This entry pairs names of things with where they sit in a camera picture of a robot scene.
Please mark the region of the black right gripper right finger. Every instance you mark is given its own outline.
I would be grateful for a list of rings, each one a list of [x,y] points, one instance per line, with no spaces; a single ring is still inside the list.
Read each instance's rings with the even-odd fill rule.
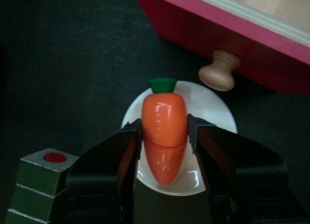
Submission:
[[[279,154],[202,118],[188,119],[213,224],[310,224]]]

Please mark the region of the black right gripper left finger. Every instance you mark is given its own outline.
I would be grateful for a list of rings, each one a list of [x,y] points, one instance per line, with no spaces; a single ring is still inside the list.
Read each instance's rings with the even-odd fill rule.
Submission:
[[[128,123],[71,166],[59,224],[134,224],[141,120]]]

